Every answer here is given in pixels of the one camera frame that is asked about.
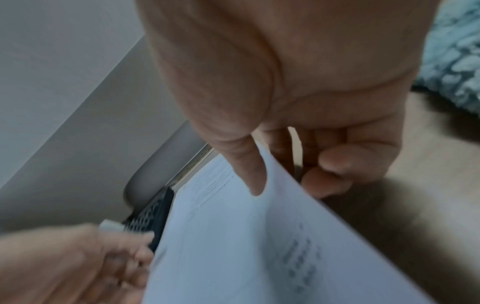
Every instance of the paper sheet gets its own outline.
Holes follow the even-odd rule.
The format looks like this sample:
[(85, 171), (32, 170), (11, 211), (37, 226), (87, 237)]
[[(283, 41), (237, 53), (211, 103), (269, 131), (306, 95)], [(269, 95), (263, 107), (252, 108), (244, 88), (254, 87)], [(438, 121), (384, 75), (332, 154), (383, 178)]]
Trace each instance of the paper sheet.
[(221, 156), (179, 190), (144, 304), (433, 303), (262, 155), (259, 197)]

